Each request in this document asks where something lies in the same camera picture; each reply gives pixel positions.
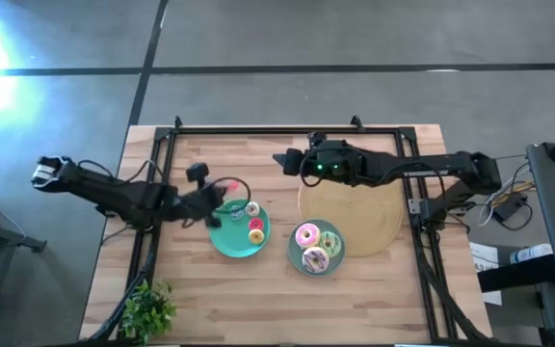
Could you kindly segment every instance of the pink frosted donut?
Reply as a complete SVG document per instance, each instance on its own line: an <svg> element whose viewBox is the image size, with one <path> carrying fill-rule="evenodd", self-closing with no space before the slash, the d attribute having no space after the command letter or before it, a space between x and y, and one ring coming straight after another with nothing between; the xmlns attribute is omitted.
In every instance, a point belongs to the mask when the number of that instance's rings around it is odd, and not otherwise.
<svg viewBox="0 0 555 347"><path fill-rule="evenodd" d="M306 223L295 232L295 240L301 248L314 247L320 241L320 229L312 223Z"/></svg>
<svg viewBox="0 0 555 347"><path fill-rule="evenodd" d="M304 268L310 273L320 274L329 267L329 255L320 247L310 247L302 259Z"/></svg>

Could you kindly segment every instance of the gray plate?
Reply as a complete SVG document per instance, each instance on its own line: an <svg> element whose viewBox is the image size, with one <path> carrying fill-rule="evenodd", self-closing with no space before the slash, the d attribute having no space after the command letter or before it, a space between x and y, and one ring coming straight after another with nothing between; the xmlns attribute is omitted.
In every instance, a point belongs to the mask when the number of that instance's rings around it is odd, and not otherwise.
<svg viewBox="0 0 555 347"><path fill-rule="evenodd" d="M302 257L304 256L304 250L302 250L301 247L297 245L297 240L295 239L295 233L297 232L297 228L299 228L301 225L304 225L305 223L312 223L316 225L318 228L320 228L321 232L331 231L334 234L336 234L337 237L339 237L340 241L342 241L342 249L340 250L339 254L337 254L336 256L334 256L329 260L329 267L327 268L327 271L325 271L324 273L314 274L312 272L307 271L304 268L304 264L302 262ZM329 275L330 273L335 271L335 269L337 269L339 264L342 263L345 255L346 255L346 242L344 242L344 236L342 236L342 233L339 232L339 230L336 227L334 227L333 224L325 220L314 219L314 220L308 220L300 223L298 226L295 227L293 232L290 234L290 238L288 239L288 257L290 258L290 262L293 263L293 265L297 268L297 270L301 271L302 273L308 276L323 277L323 276Z"/></svg>

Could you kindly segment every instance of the white paper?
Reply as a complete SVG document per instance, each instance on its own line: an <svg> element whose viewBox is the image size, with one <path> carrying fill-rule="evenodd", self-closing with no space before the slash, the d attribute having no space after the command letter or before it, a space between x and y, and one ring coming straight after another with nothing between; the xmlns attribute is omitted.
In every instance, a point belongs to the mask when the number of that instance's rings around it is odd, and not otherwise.
<svg viewBox="0 0 555 347"><path fill-rule="evenodd" d="M496 248L470 242L470 253L477 272L498 268L498 250ZM502 306L500 290L483 293L483 301L488 304Z"/></svg>

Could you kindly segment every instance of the potted plant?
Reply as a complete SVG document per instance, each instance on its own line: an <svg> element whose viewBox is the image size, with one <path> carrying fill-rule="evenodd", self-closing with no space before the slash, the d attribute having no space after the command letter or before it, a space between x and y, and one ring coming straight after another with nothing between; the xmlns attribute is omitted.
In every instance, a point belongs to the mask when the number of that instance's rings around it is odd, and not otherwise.
<svg viewBox="0 0 555 347"><path fill-rule="evenodd" d="M136 339L146 346L150 336L169 331L171 317L176 315L171 293L171 286L160 280L155 281L152 288L146 280L137 286L132 296L125 300L120 323L125 337Z"/></svg>

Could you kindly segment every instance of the round wooden board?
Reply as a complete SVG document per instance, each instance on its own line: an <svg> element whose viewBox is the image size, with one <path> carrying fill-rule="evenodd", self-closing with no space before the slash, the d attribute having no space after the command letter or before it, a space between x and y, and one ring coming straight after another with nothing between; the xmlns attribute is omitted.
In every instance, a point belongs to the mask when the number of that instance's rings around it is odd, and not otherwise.
<svg viewBox="0 0 555 347"><path fill-rule="evenodd" d="M304 220L324 219L344 235L346 256L367 256L388 247L405 215L400 182L380 187L351 187L324 180L301 186L299 210Z"/></svg>

